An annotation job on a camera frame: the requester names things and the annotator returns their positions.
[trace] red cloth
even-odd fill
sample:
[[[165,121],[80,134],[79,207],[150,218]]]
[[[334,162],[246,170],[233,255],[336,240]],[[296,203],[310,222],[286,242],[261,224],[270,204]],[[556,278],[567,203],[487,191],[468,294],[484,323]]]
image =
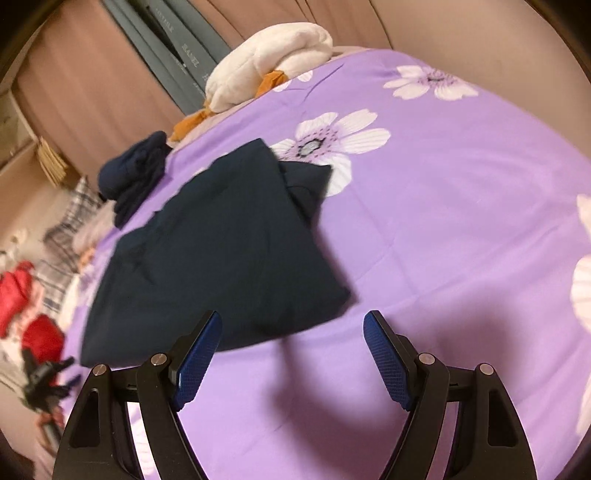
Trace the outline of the red cloth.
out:
[[[64,335],[47,315],[39,315],[22,334],[22,349],[33,353],[37,364],[58,362],[64,348]]]
[[[14,273],[7,272],[0,279],[0,337],[6,338],[12,318],[21,313],[29,303],[33,277],[30,262],[18,264]]]

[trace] white flower print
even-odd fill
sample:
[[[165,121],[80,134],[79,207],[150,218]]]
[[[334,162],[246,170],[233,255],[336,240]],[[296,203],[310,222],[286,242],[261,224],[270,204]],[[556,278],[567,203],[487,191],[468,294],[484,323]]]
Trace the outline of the white flower print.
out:
[[[591,197],[577,195],[579,220],[591,238]],[[570,301],[574,315],[581,325],[591,333],[591,255],[585,255],[574,268],[573,285],[570,289]],[[579,411],[576,432],[583,438],[591,426],[591,376],[585,386]]]
[[[306,161],[330,165],[326,196],[336,195],[351,182],[351,160],[347,154],[371,152],[385,145],[390,132],[385,128],[365,129],[378,117],[367,109],[344,116],[337,122],[338,113],[328,112],[300,123],[295,140],[285,140],[271,146],[280,160]]]
[[[314,72],[312,72],[312,70],[310,70],[309,72],[304,72],[301,75],[298,75],[296,78],[301,82],[309,82],[312,79],[312,75],[314,75]],[[289,87],[290,83],[291,83],[291,80],[287,80],[285,83],[282,83],[281,85],[277,85],[275,88],[273,88],[273,91],[274,92],[282,92],[287,87]]]
[[[459,100],[462,97],[478,96],[478,91],[449,73],[431,67],[402,65],[397,67],[402,78],[390,80],[384,88],[393,88],[394,96],[410,100],[425,95],[431,88],[440,100]]]

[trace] gray book spine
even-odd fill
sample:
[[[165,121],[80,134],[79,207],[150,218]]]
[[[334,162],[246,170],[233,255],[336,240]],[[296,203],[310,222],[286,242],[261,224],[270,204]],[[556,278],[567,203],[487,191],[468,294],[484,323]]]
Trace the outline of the gray book spine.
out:
[[[220,63],[231,52],[230,47],[220,34],[188,0],[166,0],[166,3],[201,42],[216,63]]]
[[[199,110],[201,88],[139,15],[125,0],[103,0],[103,4],[181,111],[190,115]]]
[[[216,66],[211,55],[162,0],[149,0],[154,14],[197,84],[205,91],[207,79]]]

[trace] pink curtain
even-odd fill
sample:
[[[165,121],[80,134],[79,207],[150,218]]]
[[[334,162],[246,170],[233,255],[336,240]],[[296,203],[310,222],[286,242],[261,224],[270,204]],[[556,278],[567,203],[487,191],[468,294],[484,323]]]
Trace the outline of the pink curtain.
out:
[[[18,73],[24,115],[92,183],[100,167],[183,114],[99,0],[67,0]]]
[[[284,22],[316,22],[335,45],[390,48],[369,0],[190,0],[231,47]],[[66,0],[14,93],[33,128],[95,184],[100,167],[183,115],[100,0]]]
[[[236,47],[270,25],[314,22],[335,45],[391,48],[370,0],[190,0],[207,21]]]

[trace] blue rubber pad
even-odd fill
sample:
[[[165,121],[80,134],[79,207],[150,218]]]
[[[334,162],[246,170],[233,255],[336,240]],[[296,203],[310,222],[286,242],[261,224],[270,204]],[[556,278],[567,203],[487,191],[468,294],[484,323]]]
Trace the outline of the blue rubber pad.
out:
[[[413,397],[408,390],[406,370],[394,346],[371,312],[363,319],[363,336],[390,397],[400,403],[404,410],[410,411]]]
[[[193,344],[178,371],[177,392],[173,398],[174,411],[180,411],[191,402],[201,386],[207,367],[222,337],[222,317],[215,312]]]

